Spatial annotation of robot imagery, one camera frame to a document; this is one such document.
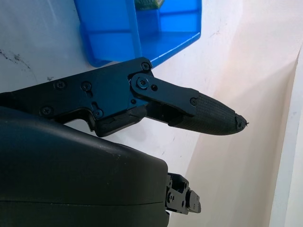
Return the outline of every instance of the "screw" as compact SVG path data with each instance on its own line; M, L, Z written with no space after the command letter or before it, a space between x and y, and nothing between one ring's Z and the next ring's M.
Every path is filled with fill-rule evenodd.
M137 80L137 85L141 89L146 89L146 88L148 88L148 80L146 78L139 77Z
M103 116L102 110L95 110L93 114L96 119L99 119Z
M141 67L142 67L143 70L149 70L151 68L149 63L147 63L147 62L143 62L141 64Z
M172 193L169 193L169 196L167 198L167 202L173 202L175 200L175 196Z
M41 108L40 112L42 115L47 116L53 113L53 109L50 106L44 106Z
M83 91L90 91L91 90L91 84L89 82L83 82L81 84L81 89Z
M158 91L158 86L153 84L153 85L151 85L151 89L152 89L152 91Z
M197 105L197 100L195 98L191 98L190 103L191 103L191 105L195 106L195 105Z
M63 89L63 88L65 88L65 86L66 86L66 84L63 80L58 80L56 82L56 88L58 88L58 89Z

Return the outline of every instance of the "rubber grip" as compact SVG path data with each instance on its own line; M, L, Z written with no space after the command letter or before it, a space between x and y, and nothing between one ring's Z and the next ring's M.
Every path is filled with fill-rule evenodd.
M169 126L211 135L231 135L247 126L242 116L211 97L200 93L191 103L196 107L196 115L179 116L170 121Z

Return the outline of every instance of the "blue plastic bin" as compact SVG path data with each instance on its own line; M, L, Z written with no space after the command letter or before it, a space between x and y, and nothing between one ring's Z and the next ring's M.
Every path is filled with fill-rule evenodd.
M157 66L201 36L201 0L165 0L160 9L136 11L134 0L74 0L88 60L148 58Z

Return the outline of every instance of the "small metal bracket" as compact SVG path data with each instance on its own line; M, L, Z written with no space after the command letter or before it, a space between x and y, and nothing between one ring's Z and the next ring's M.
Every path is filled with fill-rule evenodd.
M165 206L167 210L188 214L201 213L200 197L188 186L188 180L178 174L168 173Z

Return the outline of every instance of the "black cover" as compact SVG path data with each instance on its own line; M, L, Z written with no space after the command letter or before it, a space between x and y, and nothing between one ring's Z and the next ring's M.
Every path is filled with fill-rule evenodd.
M181 115L169 122L169 126L211 135L230 135L242 131L246 120L223 103L203 95L195 100L196 115Z
M135 149L0 107L0 226L165 227L167 170Z

